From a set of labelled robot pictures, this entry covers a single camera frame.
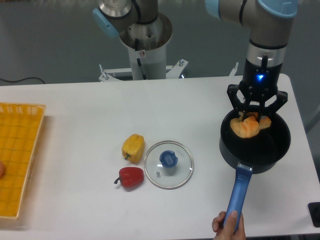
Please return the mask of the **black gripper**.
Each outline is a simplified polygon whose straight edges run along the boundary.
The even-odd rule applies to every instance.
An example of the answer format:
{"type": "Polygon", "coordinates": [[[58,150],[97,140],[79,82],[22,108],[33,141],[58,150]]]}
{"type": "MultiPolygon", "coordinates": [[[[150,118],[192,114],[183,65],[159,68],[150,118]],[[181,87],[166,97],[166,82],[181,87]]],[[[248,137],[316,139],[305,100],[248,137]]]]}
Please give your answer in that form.
{"type": "Polygon", "coordinates": [[[240,114],[242,121],[248,117],[250,101],[259,102],[257,121],[260,122],[262,116],[271,120],[277,111],[287,103],[288,93],[278,90],[278,79],[282,68],[282,63],[273,67],[262,68],[260,65],[245,61],[242,81],[238,84],[230,84],[227,87],[227,95],[233,109],[240,114]],[[244,96],[243,102],[238,98],[238,91],[244,96]],[[269,106],[266,101],[275,96],[276,99],[269,106]]]}

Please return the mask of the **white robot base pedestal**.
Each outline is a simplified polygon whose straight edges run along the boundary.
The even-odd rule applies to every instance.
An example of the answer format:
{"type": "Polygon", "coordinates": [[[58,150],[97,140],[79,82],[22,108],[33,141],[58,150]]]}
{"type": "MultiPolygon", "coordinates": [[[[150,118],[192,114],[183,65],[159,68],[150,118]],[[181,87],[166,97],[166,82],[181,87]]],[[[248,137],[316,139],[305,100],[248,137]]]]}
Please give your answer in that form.
{"type": "Polygon", "coordinates": [[[187,60],[181,58],[175,65],[167,65],[167,45],[173,28],[171,21],[162,13],[152,23],[134,23],[120,33],[97,8],[93,10],[93,18],[108,36],[119,36],[128,51],[130,63],[129,68],[116,69],[104,69],[99,65],[99,81],[179,79],[186,76],[187,60]]]}

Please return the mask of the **person's hand holding pan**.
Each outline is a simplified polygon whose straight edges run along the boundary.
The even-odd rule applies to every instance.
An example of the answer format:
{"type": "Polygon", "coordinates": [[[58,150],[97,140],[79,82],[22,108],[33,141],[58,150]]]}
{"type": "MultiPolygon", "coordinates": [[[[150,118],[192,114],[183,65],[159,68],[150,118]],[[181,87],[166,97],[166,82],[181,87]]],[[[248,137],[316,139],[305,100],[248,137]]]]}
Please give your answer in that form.
{"type": "Polygon", "coordinates": [[[246,240],[244,217],[240,215],[237,231],[235,231],[238,213],[233,211],[226,219],[226,212],[221,211],[212,221],[214,240],[246,240]]]}

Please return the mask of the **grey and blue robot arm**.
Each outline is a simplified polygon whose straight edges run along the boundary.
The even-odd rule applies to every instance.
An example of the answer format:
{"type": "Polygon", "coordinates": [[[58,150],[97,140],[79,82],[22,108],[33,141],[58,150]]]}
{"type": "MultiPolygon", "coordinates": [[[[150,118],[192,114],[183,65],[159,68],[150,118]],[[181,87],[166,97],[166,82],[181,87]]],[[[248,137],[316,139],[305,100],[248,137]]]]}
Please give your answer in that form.
{"type": "MultiPolygon", "coordinates": [[[[250,29],[242,81],[227,94],[235,111],[247,118],[273,117],[287,102],[278,78],[298,3],[295,0],[207,0],[207,12],[250,29]]],[[[166,46],[173,34],[171,21],[156,0],[100,0],[92,12],[100,29],[119,37],[126,46],[134,80],[166,77],[166,46]]]]}

